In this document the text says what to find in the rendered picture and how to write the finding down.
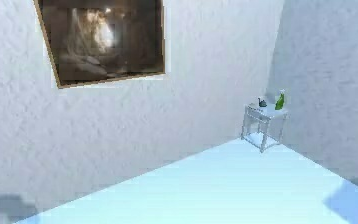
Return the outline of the brown framed wall picture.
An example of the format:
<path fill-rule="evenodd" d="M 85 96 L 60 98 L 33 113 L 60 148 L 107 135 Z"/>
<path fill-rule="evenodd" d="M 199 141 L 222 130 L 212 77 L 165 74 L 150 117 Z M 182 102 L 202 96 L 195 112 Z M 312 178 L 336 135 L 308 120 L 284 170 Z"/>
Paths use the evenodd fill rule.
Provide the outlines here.
<path fill-rule="evenodd" d="M 32 0 L 58 88 L 163 75 L 163 0 Z"/>

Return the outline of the white side table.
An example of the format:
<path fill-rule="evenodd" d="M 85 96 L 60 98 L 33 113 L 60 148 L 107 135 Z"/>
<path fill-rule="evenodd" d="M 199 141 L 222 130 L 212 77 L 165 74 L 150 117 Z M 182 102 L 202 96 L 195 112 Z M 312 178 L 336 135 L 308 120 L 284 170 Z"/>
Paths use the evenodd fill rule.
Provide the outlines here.
<path fill-rule="evenodd" d="M 240 138 L 263 153 L 273 146 L 282 144 L 287 118 L 288 110 L 286 108 L 276 110 L 274 104 L 268 104 L 266 107 L 259 107 L 255 104 L 246 105 Z M 271 123 L 276 119 L 281 120 L 277 135 L 270 133 Z"/>

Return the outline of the green spray bottle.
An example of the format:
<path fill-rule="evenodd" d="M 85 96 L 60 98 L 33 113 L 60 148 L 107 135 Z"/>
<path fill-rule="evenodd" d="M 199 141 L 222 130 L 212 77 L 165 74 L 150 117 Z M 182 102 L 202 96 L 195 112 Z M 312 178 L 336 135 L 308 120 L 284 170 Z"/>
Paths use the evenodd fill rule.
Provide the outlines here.
<path fill-rule="evenodd" d="M 276 110 L 281 110 L 283 108 L 283 106 L 284 106 L 284 101 L 285 101 L 285 90 L 282 89 L 280 91 L 280 96 L 279 96 L 279 98 L 278 98 L 278 100 L 277 100 L 277 102 L 275 104 L 275 109 Z"/>

